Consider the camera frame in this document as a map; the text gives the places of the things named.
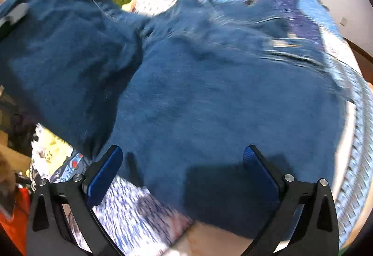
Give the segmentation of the blue denim jeans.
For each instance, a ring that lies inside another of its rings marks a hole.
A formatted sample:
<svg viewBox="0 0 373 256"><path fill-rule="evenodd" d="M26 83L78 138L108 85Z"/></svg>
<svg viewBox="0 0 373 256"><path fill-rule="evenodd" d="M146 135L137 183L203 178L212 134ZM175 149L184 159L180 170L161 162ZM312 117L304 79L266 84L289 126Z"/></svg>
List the blue denim jeans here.
<svg viewBox="0 0 373 256"><path fill-rule="evenodd" d="M243 151L298 180L332 180L346 99L322 47L274 0L178 0L155 17L112 0L26 4L1 40L1 84L91 160L201 222L253 238L278 206Z"/></svg>

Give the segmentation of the orange box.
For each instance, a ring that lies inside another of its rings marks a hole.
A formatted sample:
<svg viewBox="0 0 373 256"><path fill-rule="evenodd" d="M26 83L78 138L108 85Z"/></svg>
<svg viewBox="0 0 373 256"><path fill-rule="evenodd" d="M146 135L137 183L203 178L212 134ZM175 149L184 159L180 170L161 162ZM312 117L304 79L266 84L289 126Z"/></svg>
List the orange box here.
<svg viewBox="0 0 373 256"><path fill-rule="evenodd" d="M1 213L1 226L22 255L27 254L26 237L29 214L29 192L26 188L19 188L16 194L13 216L11 219L7 219L6 216Z"/></svg>

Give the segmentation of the patchwork patterned bedspread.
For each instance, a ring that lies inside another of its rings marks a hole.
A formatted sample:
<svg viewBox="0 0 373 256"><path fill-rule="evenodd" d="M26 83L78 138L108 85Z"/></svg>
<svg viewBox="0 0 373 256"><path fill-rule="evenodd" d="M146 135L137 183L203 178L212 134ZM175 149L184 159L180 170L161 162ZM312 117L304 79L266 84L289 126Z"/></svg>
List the patchwork patterned bedspread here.
<svg viewBox="0 0 373 256"><path fill-rule="evenodd" d="M251 5L257 0L197 1ZM274 2L294 33L322 47L329 73L345 94L344 126L335 152L335 174L330 180L336 189L339 242L344 244L364 218L372 185L372 96L361 75L337 59L337 47L341 47L346 55L350 54L350 49L318 0ZM100 223L126 255L163 252L193 219L158 201L148 188L119 174L95 211Z"/></svg>

